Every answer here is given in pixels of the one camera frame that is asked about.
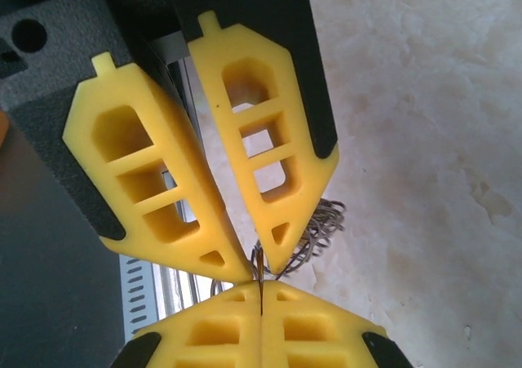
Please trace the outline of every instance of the coiled wire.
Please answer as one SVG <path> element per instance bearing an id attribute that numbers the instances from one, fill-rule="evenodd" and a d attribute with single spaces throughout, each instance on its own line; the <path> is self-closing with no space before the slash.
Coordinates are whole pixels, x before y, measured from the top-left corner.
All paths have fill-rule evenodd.
<path id="1" fill-rule="evenodd" d="M 301 240 L 299 240 L 283 271 L 279 274 L 272 274 L 268 267 L 264 265 L 264 273 L 273 276 L 273 280 L 279 280 L 281 277 L 288 277 L 289 274 L 309 262 L 311 258 L 323 255 L 325 250 L 331 246 L 334 233 L 338 230 L 344 230 L 345 211 L 346 206 L 342 202 L 321 198 L 310 221 L 308 221 Z M 261 250 L 261 243 L 258 240 L 250 255 L 250 265 L 254 279 L 258 277 L 255 259 L 259 250 Z M 217 280 L 212 280 L 210 286 L 211 296 L 217 294 L 217 285 Z"/>

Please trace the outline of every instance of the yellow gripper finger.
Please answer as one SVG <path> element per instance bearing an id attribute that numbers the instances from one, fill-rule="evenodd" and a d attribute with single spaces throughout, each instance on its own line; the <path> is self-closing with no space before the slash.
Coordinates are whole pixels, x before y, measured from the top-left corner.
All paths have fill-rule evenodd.
<path id="1" fill-rule="evenodd" d="M 395 345 L 381 326 L 282 282 L 265 282 L 263 314 L 261 303 L 257 282 L 233 287 L 140 330 L 112 368 L 378 368 L 380 345 L 365 337 Z M 387 357 L 407 366 L 399 349 Z"/>
<path id="2" fill-rule="evenodd" d="M 188 48 L 268 265 L 279 273 L 334 172 L 338 147 L 324 159 L 314 153 L 288 50 L 241 24 L 221 29 L 213 11 L 198 19 L 203 37 Z M 248 154 L 243 141 L 264 131 L 271 146 Z M 281 181 L 273 181 L 274 167 Z"/>
<path id="3" fill-rule="evenodd" d="M 63 139 L 126 230 L 113 251 L 229 282 L 252 278 L 183 108 L 136 64 L 92 59 L 96 77 L 76 90 Z M 168 189 L 162 174 L 176 182 Z M 185 200 L 195 221 L 184 222 Z"/>

